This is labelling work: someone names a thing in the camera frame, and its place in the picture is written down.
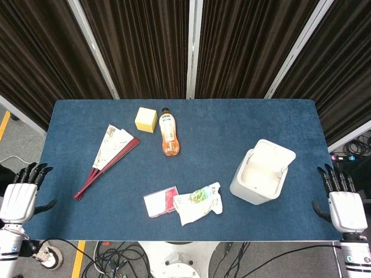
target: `yellow floor stripe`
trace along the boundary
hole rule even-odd
[[[84,251],[85,243],[86,242],[84,240],[80,240],[79,244],[77,245],[77,248],[79,248],[81,251]],[[82,264],[82,257],[83,257],[83,254],[81,252],[77,251],[76,252],[76,257],[75,257],[74,270],[72,271],[71,278],[79,278],[80,270],[81,270],[81,264]]]
[[[5,115],[4,115],[4,118],[2,119],[2,122],[1,122],[1,125],[0,125],[0,141],[1,141],[1,138],[4,134],[6,125],[8,124],[9,118],[10,118],[10,112],[6,111]]]

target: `bottle label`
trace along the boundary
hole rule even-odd
[[[165,115],[161,119],[162,126],[161,126],[161,132],[162,136],[165,139],[165,142],[172,142],[174,141],[174,127],[175,127],[175,121],[174,118],[170,115]]]

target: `small card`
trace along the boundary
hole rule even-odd
[[[176,186],[145,195],[148,216],[153,218],[174,211],[173,198],[176,195],[178,195]]]

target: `plastic bottle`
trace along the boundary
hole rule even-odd
[[[176,137],[175,119],[168,108],[162,109],[162,115],[159,119],[162,134],[162,150],[165,155],[177,155],[180,150],[179,141]]]

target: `crumpled plastic bag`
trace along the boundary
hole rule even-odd
[[[218,193],[220,184],[205,186],[191,194],[182,194],[174,196],[173,203],[176,211],[179,213],[181,225],[192,223],[210,211],[216,214],[223,212],[221,197]]]

